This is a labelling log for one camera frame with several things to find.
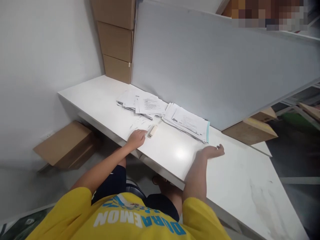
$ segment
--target white desk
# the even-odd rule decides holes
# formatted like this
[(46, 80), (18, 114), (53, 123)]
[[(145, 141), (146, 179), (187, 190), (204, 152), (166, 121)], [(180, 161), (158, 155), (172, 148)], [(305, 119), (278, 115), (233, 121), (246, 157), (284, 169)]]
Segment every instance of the white desk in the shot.
[[(125, 143), (135, 128), (148, 129), (154, 122), (116, 104), (116, 98), (132, 85), (101, 76), (59, 94), (76, 106), (107, 136)], [(222, 144), (225, 155), (208, 161), (207, 198), (265, 239), (308, 239), (269, 157), (220, 131), (209, 128), (210, 145)], [(164, 122), (138, 150), (143, 162), (152, 163), (161, 175), (184, 181), (201, 144)]]

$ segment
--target cardboard box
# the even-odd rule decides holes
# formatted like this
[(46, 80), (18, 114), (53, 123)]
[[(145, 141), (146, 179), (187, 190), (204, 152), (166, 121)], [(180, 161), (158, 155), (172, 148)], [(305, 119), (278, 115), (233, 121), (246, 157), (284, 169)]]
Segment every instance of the cardboard box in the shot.
[(223, 134), (239, 140), (247, 145), (264, 142), (278, 135), (266, 123), (248, 118), (222, 131)]
[(91, 130), (73, 121), (33, 150), (50, 165), (67, 169), (94, 139)]
[(134, 28), (135, 0), (91, 0), (91, 4), (97, 21)]
[(102, 53), (131, 63), (133, 31), (103, 22), (97, 25)]
[(308, 113), (311, 117), (313, 117), (315, 120), (320, 122), (320, 110), (316, 109), (314, 107), (310, 107), (308, 105), (305, 105), (303, 103), (298, 103), (299, 107), (304, 110), (306, 113)]
[(101, 146), (99, 141), (90, 146), (68, 167), (69, 170), (79, 169)]
[(270, 107), (270, 108), (267, 108), (261, 112), (258, 112), (255, 115), (253, 115), (252, 118), (254, 118), (260, 122), (268, 122), (272, 119), (277, 118), (277, 115), (274, 112), (274, 110)]
[(107, 55), (103, 55), (103, 61), (107, 77), (116, 79), (127, 84), (131, 83), (131, 63)]

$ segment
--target leg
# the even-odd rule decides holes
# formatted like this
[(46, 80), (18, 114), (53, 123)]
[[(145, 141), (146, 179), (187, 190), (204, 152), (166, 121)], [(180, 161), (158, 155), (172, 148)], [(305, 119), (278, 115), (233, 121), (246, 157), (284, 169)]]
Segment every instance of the leg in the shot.
[(106, 178), (106, 180), (104, 180), (104, 182), (98, 187), (91, 201), (91, 204), (94, 204), (104, 197), (125, 192), (126, 180), (126, 158), (124, 158), (115, 167), (115, 169)]
[(178, 222), (182, 213), (182, 191), (160, 176), (154, 177), (154, 183), (159, 185), (161, 194), (149, 195), (143, 200), (144, 204), (160, 210)]
[(182, 214), (182, 190), (170, 184), (160, 176), (155, 177), (155, 182), (159, 185), (161, 194), (165, 195), (176, 207), (179, 216)]

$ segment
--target right hand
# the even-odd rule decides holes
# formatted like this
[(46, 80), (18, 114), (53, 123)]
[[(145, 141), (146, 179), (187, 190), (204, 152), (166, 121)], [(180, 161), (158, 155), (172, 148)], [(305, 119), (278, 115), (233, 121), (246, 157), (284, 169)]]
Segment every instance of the right hand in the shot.
[(222, 146), (222, 144), (220, 144), (217, 147), (214, 146), (208, 146), (205, 147), (204, 149), (202, 149), (200, 151), (200, 153), (206, 158), (215, 158), (215, 157), (220, 157), (222, 155), (224, 155), (224, 148)]
[(145, 135), (147, 134), (146, 130), (135, 130), (131, 133), (128, 141), (127, 146), (129, 146), (132, 151), (136, 150), (138, 147), (141, 147), (146, 139)]

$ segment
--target stack of papers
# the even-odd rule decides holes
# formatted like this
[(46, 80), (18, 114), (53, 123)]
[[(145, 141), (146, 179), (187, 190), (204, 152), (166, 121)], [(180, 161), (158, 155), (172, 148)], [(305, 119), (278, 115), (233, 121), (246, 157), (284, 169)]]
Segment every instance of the stack of papers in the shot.
[(160, 116), (162, 120), (202, 143), (208, 143), (210, 122), (188, 112), (175, 103), (165, 103), (157, 96), (140, 89), (125, 91), (117, 104), (150, 120)]
[(199, 142), (208, 143), (209, 141), (208, 134), (210, 122), (188, 112), (175, 103), (168, 104), (162, 120), (181, 132), (185, 132)]
[(153, 120), (155, 115), (163, 116), (168, 106), (157, 96), (139, 89), (125, 91), (118, 99), (118, 105)]

